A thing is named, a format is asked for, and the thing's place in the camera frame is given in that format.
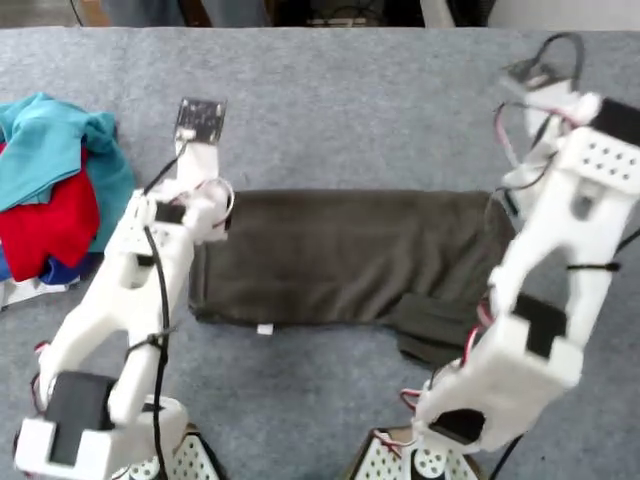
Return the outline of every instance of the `black cable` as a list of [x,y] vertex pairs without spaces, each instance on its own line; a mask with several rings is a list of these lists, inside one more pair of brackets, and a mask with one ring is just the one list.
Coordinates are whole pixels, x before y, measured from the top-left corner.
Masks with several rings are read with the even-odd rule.
[[167,174],[167,172],[171,170],[171,167],[173,167],[178,162],[178,160],[180,160],[180,157],[186,150],[188,144],[189,142],[184,142],[182,144],[182,147],[180,147],[180,151],[178,152],[178,154],[175,157],[173,157],[171,160],[169,160],[166,163],[166,165],[162,167],[162,169],[158,172],[158,174],[153,178],[153,180],[151,180],[147,184],[147,186],[144,187],[144,189],[142,190],[143,195],[146,195],[147,193],[149,193],[151,189],[155,187],[156,184],[162,179],[162,177],[164,177]]
[[[169,297],[167,294],[167,283],[162,268],[162,260],[158,252],[153,235],[149,227],[144,227],[144,234],[151,248],[151,257],[158,271],[158,281],[160,282],[160,301],[162,304],[162,330],[169,330]],[[160,465],[160,480],[168,480],[167,466],[162,452],[162,442],[160,441],[160,394],[162,393],[162,379],[164,377],[164,369],[169,361],[169,337],[164,336],[160,341],[160,359],[158,361],[158,371],[156,373],[156,384],[153,392],[153,442],[158,456],[158,464]]]
[[625,237],[623,240],[620,241],[620,243],[618,244],[618,248],[616,248],[616,255],[620,253],[622,250],[624,250],[625,248],[627,248],[629,244],[635,241],[638,237],[640,237],[640,228],[638,228],[636,231],[631,233],[628,237]]
[[511,441],[511,443],[509,444],[507,449],[502,454],[502,457],[500,457],[500,461],[496,465],[496,468],[494,468],[493,472],[491,472],[491,475],[489,476],[489,480],[496,480],[496,478],[498,478],[498,475],[500,474],[500,471],[502,470],[504,465],[507,463],[507,460],[509,460],[509,457],[511,456],[511,454],[513,453],[515,448],[518,446],[518,442],[520,442],[520,440],[522,440],[522,435],[520,435],[519,437],[514,438]]
[[80,14],[78,13],[78,9],[76,8],[75,0],[69,0],[69,5],[71,5],[71,9],[73,10],[73,15],[76,17],[76,22],[81,27],[84,27],[84,23],[82,23],[82,19],[80,18]]
[[535,54],[535,56],[531,59],[531,64],[529,68],[535,67],[540,63],[542,57],[546,53],[547,49],[551,46],[553,42],[560,39],[569,40],[573,43],[573,46],[576,51],[576,63],[573,67],[573,74],[571,76],[571,87],[573,91],[577,91],[579,89],[580,79],[582,77],[582,70],[584,68],[584,58],[585,58],[585,48],[582,37],[575,32],[560,32],[555,35],[551,35],[547,38],[544,43],[540,46],[540,49]]

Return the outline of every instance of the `gray table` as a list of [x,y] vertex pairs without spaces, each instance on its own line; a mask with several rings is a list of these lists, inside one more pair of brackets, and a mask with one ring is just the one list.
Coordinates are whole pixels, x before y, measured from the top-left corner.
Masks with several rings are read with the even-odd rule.
[[[507,169],[491,128],[506,95],[496,72],[543,38],[479,30],[2,31],[0,101],[46,90],[115,112],[140,182],[171,155],[176,108],[190,95],[228,98],[221,164],[238,189],[490,189]],[[584,87],[640,105],[640,36],[592,33],[586,41]],[[545,412],[505,479],[637,475],[640,245],[623,261],[587,348],[584,381]],[[533,289],[558,300],[563,285],[543,271]],[[2,478],[21,478],[10,471],[11,439],[31,413],[31,349],[54,334],[85,287],[0,315]],[[428,376],[401,358],[384,330],[295,328],[265,338],[197,324],[184,299],[175,314],[184,324],[172,342],[166,393],[189,407],[233,479],[336,479],[369,428],[408,421],[397,391]],[[103,347],[89,367],[117,373],[123,337]],[[480,456],[486,466],[497,457]]]

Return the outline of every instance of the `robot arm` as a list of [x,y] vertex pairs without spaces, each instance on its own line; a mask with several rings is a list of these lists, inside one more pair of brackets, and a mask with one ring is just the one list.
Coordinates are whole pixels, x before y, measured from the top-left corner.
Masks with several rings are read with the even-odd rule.
[[[26,419],[15,461],[20,470],[103,480],[152,458],[152,391],[194,244],[223,240],[233,192],[218,177],[217,142],[224,104],[184,100],[176,128],[175,180],[134,192],[82,302],[41,353],[37,400],[43,417]],[[148,235],[152,237],[154,252]],[[157,262],[163,271],[164,285]],[[163,312],[163,302],[168,312]],[[129,349],[116,379],[81,372],[82,361],[112,333]],[[162,451],[171,458],[187,425],[186,410],[162,398]]]
[[[477,342],[475,330],[464,356],[423,387],[413,427],[424,445],[496,450],[580,380],[584,347],[640,195],[640,111],[554,88],[555,98],[543,102],[548,91],[525,97],[529,110],[548,119],[530,123],[539,141],[503,179],[525,223],[490,276],[491,325]],[[521,292],[529,272],[555,250],[569,265],[563,309]]]

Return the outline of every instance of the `dark green cloth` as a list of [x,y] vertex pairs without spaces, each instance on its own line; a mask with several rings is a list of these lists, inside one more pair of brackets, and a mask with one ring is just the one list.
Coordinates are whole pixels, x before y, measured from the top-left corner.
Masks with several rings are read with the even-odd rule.
[[[488,201],[486,192],[239,192],[228,240],[196,249],[191,309],[249,325],[384,324],[459,345],[474,320],[461,320],[460,306],[480,299],[513,237],[497,202],[485,227]],[[440,316],[416,309],[429,298],[450,303]]]

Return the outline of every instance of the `folded shirt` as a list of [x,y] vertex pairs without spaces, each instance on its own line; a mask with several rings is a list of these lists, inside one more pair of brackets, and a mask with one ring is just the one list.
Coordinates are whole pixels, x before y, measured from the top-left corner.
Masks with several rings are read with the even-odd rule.
[[135,182],[133,171],[115,140],[110,113],[87,113],[37,93],[0,104],[0,212],[22,204],[50,201],[58,182],[81,170],[80,150],[90,152],[86,174],[100,210],[100,229],[90,250],[104,250],[124,213]]
[[[78,155],[84,165],[86,149]],[[39,276],[50,256],[67,267],[76,267],[99,226],[96,196],[82,166],[53,187],[49,203],[18,205],[0,212],[0,240],[12,277],[20,282]]]

